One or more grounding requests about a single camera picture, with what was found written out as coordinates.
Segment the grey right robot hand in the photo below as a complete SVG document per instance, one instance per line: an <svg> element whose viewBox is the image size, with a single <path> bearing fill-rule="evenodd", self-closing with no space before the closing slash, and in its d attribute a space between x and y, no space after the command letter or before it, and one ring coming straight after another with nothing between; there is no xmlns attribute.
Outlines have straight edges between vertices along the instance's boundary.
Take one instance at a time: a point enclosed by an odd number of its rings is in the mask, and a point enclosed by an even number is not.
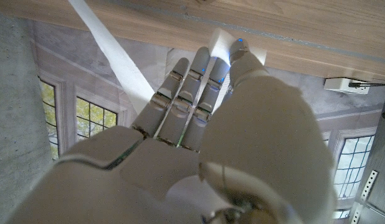
<svg viewBox="0 0 385 224"><path fill-rule="evenodd" d="M334 162L299 89L230 40L232 93L198 149L115 126L75 144L9 223L328 223Z"/></svg>

